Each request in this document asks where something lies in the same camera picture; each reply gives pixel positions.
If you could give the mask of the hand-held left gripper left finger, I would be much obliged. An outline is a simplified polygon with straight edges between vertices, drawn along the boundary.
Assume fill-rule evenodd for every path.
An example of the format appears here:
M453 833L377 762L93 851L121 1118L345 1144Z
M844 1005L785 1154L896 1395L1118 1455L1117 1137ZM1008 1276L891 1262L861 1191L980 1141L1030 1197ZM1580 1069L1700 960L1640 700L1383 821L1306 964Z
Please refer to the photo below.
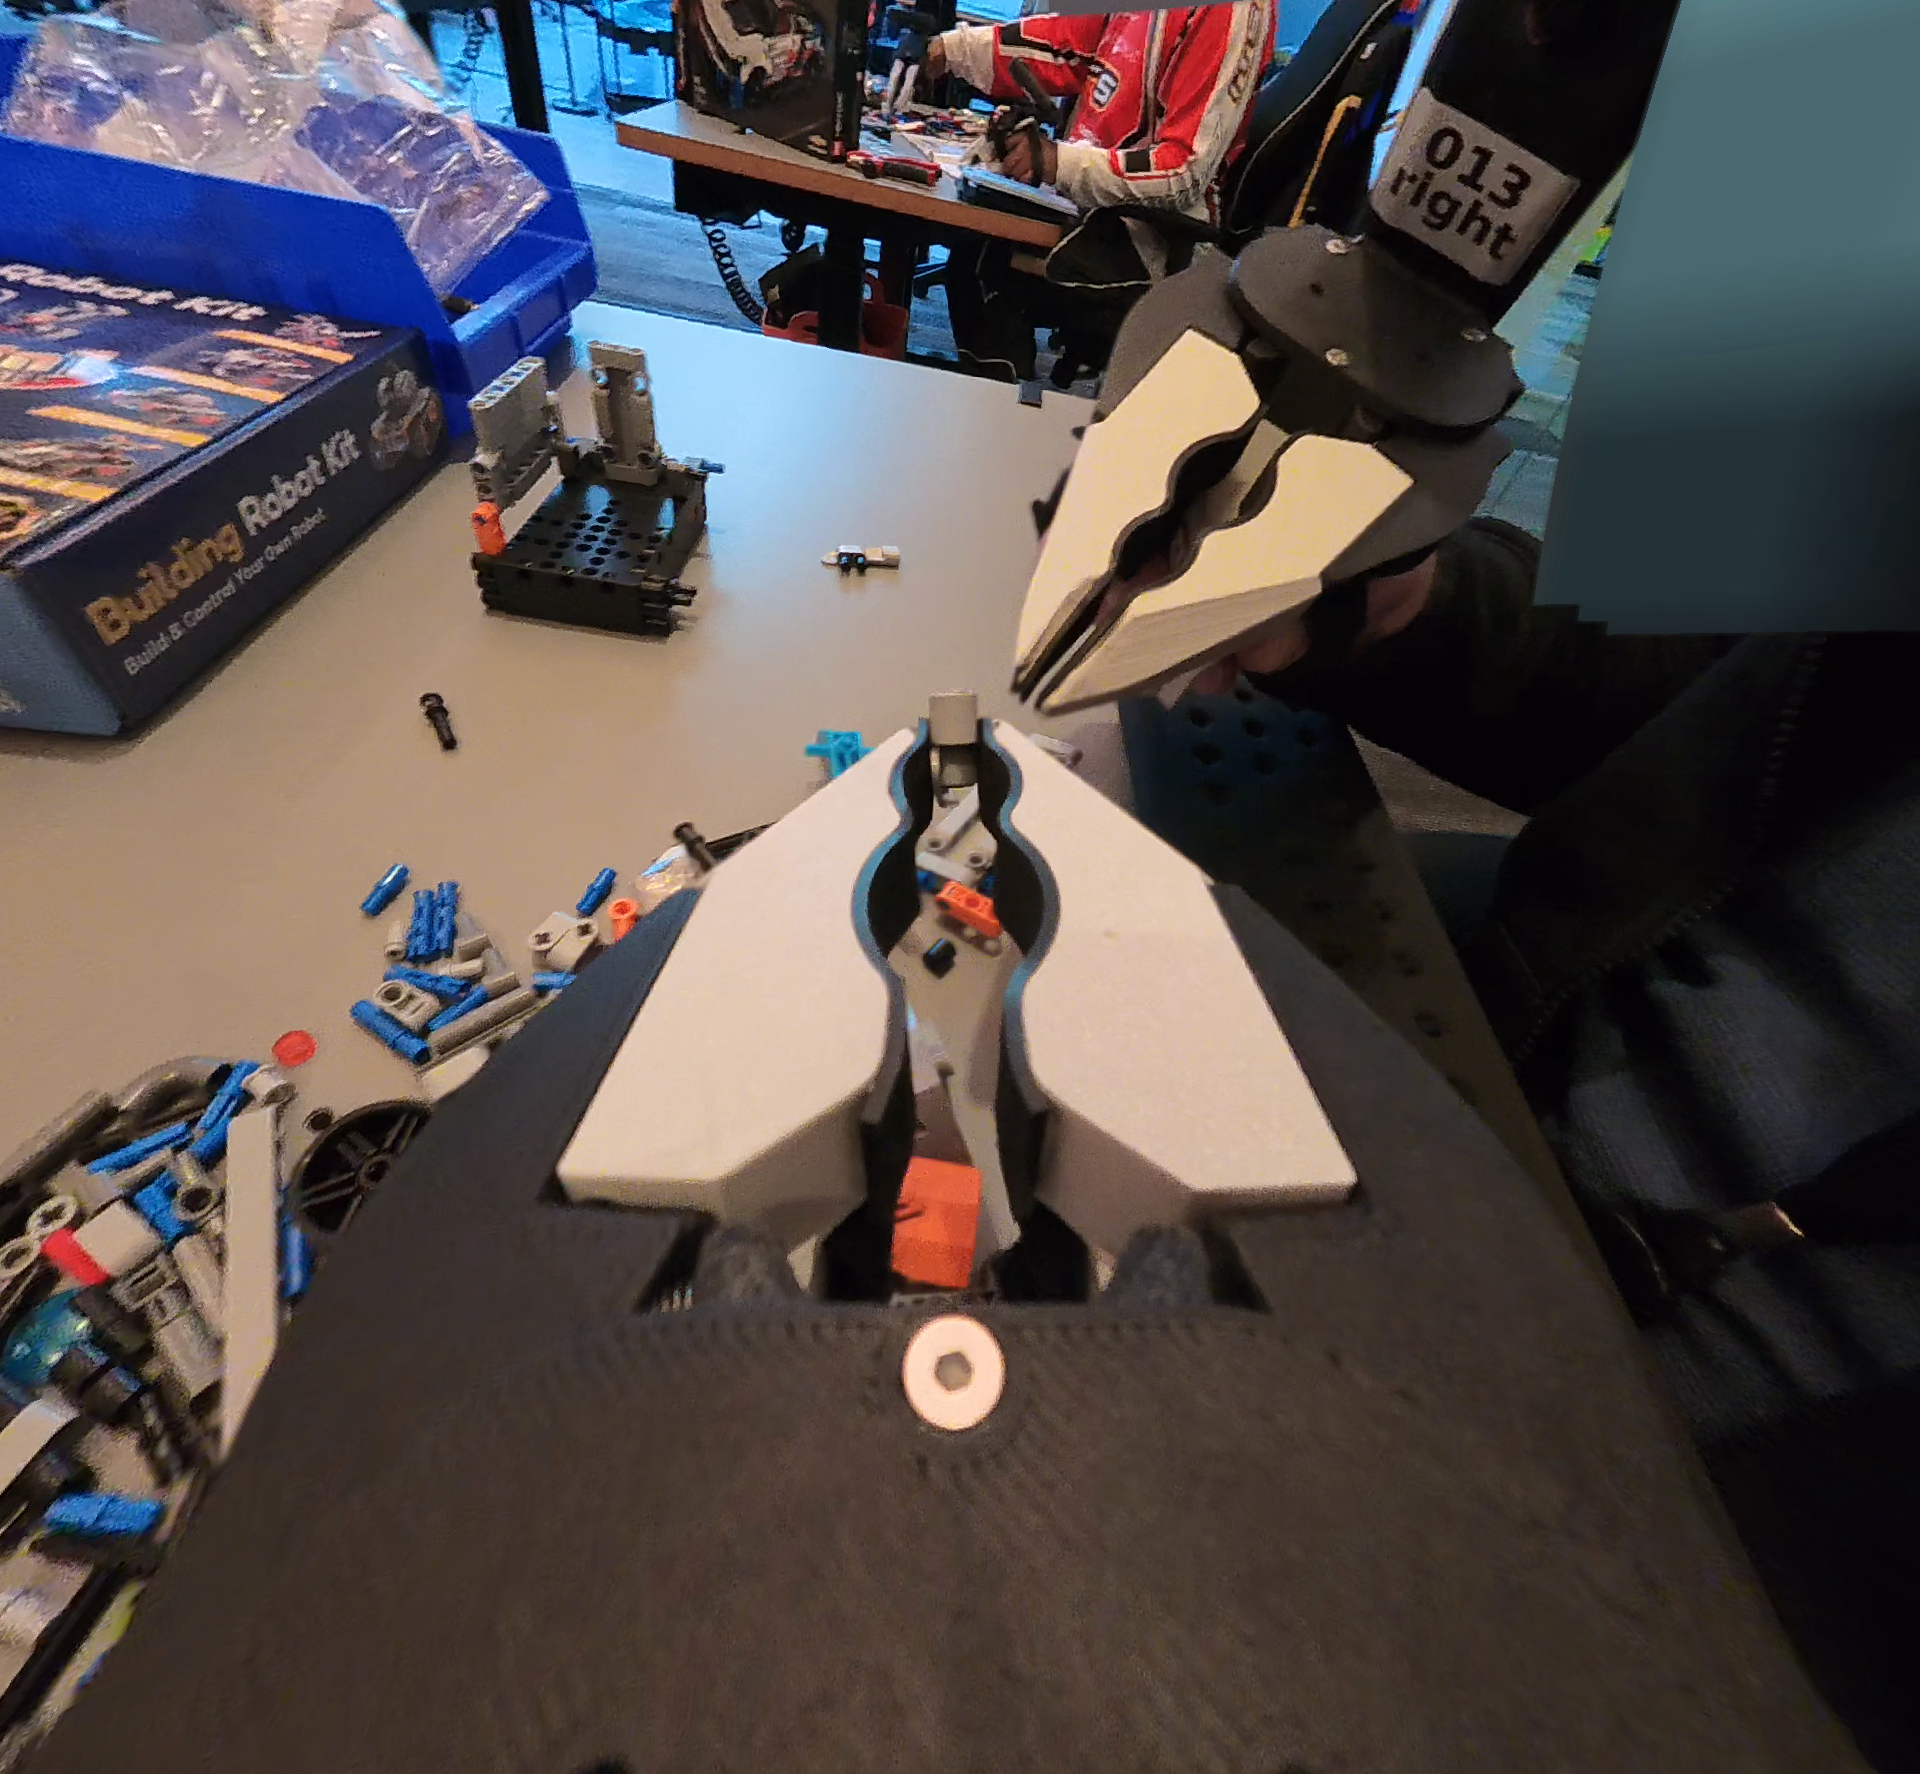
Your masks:
M559 1161L570 1202L705 1213L890 1296L916 1109L890 953L930 742L884 739L714 868Z

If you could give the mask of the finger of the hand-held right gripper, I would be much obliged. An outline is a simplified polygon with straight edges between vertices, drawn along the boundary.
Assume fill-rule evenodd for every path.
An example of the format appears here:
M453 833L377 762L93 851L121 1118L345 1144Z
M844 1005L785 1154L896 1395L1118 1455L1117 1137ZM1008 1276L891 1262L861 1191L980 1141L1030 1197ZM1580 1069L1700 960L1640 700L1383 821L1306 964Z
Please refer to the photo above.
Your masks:
M1262 415L1241 355L1188 329L1114 409L1092 421L1060 489L1020 602L1012 683L1064 681L1075 636L1121 576L1128 544L1182 510L1192 462L1212 481L1236 463Z
M1192 491L1206 446L1151 463L1146 441L1082 443L1032 573L1035 710L1192 678L1410 550L1417 482L1380 447L1267 423L1217 440L1233 462Z

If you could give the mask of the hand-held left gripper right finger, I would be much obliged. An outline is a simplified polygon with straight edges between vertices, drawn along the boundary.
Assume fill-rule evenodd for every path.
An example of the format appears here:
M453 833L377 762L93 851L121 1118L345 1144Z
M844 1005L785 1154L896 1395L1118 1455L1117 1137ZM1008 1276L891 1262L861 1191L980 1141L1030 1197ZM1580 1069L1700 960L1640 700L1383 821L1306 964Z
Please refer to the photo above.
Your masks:
M991 832L1000 1292L1088 1296L1142 1230L1346 1204L1356 1165L1212 881L1005 721Z

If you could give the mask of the grey connector piece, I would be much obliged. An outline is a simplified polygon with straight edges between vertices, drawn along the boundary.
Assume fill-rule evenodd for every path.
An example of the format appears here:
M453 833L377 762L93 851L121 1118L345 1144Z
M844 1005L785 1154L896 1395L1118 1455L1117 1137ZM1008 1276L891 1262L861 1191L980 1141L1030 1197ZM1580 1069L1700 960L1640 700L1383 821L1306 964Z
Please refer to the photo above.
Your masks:
M933 692L924 726L933 800L916 863L930 874L974 884L995 858L981 817L977 697L964 688Z

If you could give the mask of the pile of plastic building pieces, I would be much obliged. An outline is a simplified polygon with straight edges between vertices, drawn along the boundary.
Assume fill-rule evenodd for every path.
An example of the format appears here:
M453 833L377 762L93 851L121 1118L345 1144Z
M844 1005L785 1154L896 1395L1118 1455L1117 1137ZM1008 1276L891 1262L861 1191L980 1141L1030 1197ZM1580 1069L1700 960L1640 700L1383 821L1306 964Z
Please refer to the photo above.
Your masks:
M626 892L600 873L531 932L527 971L458 883L395 865L362 903L389 933L349 1017L404 1066L401 1097L433 1105L751 837L683 823ZM262 1062L152 1066L83 1094L4 1171L4 1726L121 1632L330 1251L290 1212L295 1168L338 1118L298 1107L314 1053L290 1029Z

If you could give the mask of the person's right forearm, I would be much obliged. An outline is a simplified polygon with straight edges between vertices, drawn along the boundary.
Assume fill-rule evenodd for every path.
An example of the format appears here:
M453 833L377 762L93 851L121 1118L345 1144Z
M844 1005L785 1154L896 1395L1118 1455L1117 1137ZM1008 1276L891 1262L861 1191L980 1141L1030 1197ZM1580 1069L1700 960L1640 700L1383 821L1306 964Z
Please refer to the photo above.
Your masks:
M1477 516L1412 569L1402 626L1371 614L1281 678L1343 721L1540 829L1577 900L1713 887L1752 866L1831 634L1632 636L1534 598L1541 544Z

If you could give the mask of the black spoked wheel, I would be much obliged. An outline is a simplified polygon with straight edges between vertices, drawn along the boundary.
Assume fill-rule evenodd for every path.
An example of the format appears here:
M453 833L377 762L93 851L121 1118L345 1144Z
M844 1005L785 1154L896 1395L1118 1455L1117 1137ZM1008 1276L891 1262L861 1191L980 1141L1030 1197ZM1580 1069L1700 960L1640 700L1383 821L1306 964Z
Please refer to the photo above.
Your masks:
M290 1186L292 1217L314 1249L330 1249L356 1220L432 1113L417 1097L377 1099L314 1134Z

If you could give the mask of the wooden table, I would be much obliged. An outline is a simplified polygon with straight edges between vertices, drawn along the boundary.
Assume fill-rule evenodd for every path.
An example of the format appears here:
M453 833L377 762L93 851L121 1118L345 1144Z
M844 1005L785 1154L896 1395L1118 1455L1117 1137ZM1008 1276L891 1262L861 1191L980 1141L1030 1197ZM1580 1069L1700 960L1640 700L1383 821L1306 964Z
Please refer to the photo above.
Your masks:
M672 166L675 208L705 227L745 227L766 216L823 231L818 344L840 351L858 347L871 248L877 248L882 296L901 304L928 248L961 237L1044 251L1068 227L1057 213L1023 214L970 203L948 173L939 173L930 186L864 177L680 99L620 117L613 133L623 146Z

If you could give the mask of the small black machine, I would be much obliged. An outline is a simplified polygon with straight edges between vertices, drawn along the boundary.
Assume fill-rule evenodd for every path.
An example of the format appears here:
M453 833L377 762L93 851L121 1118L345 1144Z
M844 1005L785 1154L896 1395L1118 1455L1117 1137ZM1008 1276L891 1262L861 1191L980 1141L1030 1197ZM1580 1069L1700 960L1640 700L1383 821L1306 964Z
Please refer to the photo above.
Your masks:
M564 430L538 358L470 399L470 567L491 611L663 638L696 601L685 567L708 536L708 482L722 463L663 447L640 347L588 342L588 375L584 438Z

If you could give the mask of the black printed box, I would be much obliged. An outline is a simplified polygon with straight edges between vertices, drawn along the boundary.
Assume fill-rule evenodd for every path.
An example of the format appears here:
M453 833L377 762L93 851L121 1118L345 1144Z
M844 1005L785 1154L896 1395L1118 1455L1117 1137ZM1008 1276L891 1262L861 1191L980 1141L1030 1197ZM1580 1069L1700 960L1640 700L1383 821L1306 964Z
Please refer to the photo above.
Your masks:
M861 146L871 0L672 0L687 105L816 159Z

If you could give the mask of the blue cardboard kit box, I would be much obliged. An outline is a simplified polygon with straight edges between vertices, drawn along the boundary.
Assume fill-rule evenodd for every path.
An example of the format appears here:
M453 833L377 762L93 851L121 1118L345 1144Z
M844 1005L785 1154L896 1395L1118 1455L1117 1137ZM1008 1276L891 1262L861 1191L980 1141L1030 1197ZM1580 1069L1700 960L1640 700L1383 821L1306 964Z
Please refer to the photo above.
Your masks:
M437 466L413 327L3 268L3 726L119 735Z

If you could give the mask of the blue storage bin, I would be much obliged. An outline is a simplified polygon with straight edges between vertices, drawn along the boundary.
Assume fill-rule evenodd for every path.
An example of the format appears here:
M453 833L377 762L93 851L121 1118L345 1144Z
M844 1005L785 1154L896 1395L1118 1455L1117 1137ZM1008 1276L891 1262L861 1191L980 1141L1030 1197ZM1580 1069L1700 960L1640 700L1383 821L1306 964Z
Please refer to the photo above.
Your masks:
M429 286L377 205L17 136L3 139L4 263L413 327L437 387L468 397L520 358L563 346L597 286L559 142L511 126L489 136L548 195L450 287Z

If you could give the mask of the clear plastic parts bag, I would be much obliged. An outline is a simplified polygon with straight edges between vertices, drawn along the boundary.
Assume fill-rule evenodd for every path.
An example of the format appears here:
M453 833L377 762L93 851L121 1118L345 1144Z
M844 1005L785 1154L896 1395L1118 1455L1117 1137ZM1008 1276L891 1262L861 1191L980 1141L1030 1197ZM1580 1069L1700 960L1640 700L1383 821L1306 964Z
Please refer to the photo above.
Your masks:
M108 0L50 14L4 135L386 210L448 294L548 203L397 0Z

